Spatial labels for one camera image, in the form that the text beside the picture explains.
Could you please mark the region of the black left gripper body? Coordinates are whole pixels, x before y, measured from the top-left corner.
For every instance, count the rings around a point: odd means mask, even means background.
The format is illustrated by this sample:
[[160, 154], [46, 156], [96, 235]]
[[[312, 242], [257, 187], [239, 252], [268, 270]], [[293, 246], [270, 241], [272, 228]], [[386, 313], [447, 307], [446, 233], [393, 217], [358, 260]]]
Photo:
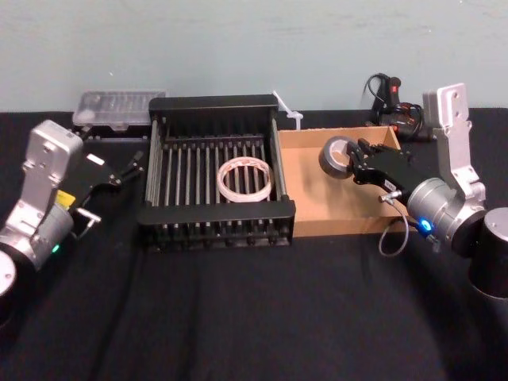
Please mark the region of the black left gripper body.
[[74, 217], [78, 208], [83, 208], [92, 198], [104, 194], [120, 192], [122, 180], [120, 175], [106, 162], [99, 164], [85, 155], [79, 163], [70, 170], [66, 179], [60, 184], [59, 191], [63, 197], [74, 198], [67, 208]]

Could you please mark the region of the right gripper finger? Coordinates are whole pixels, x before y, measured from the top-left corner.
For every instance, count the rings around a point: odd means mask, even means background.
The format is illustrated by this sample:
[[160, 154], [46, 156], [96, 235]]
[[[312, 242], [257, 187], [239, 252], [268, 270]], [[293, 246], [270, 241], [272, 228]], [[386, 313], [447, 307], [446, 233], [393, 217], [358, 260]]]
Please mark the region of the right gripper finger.
[[363, 161], [354, 162], [350, 161], [348, 165], [348, 176], [352, 178], [352, 181], [357, 185], [364, 185], [366, 183], [366, 164]]
[[371, 144], [364, 138], [348, 142], [348, 156], [351, 160], [363, 160], [365, 156], [373, 156], [390, 150], [391, 147], [385, 144]]

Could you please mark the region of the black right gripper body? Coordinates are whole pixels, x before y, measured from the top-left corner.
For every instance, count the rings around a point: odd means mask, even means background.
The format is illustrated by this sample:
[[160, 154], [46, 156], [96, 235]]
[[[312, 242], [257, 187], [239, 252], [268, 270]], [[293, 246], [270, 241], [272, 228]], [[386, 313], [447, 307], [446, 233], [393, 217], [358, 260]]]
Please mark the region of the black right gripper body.
[[401, 191], [402, 198], [409, 198], [418, 187], [418, 171], [403, 152], [381, 152], [352, 161], [366, 164], [365, 184], [376, 185], [385, 191]]

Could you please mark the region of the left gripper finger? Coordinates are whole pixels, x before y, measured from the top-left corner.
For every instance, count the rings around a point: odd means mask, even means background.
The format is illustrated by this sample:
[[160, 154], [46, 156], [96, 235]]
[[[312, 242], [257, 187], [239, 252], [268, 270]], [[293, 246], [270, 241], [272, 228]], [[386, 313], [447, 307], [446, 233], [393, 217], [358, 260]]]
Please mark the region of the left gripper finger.
[[120, 174], [118, 184], [123, 186], [124, 184], [133, 181], [144, 174], [144, 168], [141, 166], [129, 167], [126, 171]]
[[144, 153], [142, 151], [137, 151], [133, 158], [129, 161], [127, 164], [127, 167], [125, 169], [125, 173], [127, 175], [130, 175], [131, 173], [135, 171], [143, 171], [144, 168], [140, 165], [141, 159], [143, 158]]

